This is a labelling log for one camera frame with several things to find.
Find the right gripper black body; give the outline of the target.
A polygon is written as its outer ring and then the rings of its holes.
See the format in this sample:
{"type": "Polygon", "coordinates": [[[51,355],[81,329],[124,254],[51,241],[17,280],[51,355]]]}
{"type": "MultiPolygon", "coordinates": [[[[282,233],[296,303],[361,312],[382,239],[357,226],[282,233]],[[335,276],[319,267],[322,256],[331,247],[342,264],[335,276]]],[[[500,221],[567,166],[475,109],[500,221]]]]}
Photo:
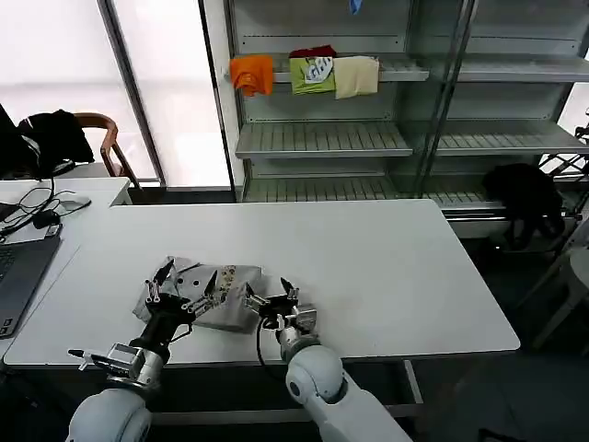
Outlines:
{"type": "Polygon", "coordinates": [[[298,305],[298,298],[288,295],[279,295],[265,298],[258,309],[261,327],[266,330],[278,330],[279,318],[283,320],[292,315],[298,305]]]}

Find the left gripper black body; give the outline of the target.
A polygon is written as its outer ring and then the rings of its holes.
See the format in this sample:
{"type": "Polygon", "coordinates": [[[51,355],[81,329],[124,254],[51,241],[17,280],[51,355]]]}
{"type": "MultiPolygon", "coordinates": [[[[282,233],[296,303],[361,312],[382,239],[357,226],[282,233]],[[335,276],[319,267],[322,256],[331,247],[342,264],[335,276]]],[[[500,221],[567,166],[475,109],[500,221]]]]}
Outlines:
{"type": "Polygon", "coordinates": [[[149,319],[141,335],[130,341],[130,346],[141,348],[157,355],[169,355],[169,345],[174,340],[177,328],[187,325],[191,332],[196,320],[194,313],[182,310],[181,304],[187,298],[163,297],[159,303],[144,303],[149,319]]]}

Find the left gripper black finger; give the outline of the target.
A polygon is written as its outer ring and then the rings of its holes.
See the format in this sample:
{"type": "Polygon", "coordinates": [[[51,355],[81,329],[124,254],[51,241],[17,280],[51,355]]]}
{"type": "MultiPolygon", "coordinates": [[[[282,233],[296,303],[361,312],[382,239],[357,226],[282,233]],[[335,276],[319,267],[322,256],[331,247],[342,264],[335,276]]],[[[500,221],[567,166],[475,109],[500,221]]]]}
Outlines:
{"type": "Polygon", "coordinates": [[[165,264],[156,270],[151,279],[144,281],[146,287],[146,303],[159,303],[163,296],[176,295],[176,266],[175,259],[168,258],[165,264]]]}
{"type": "Polygon", "coordinates": [[[187,313],[203,314],[211,308],[217,307],[219,300],[215,295],[217,270],[192,270],[184,277],[184,289],[187,300],[181,304],[181,309],[187,313]]]}

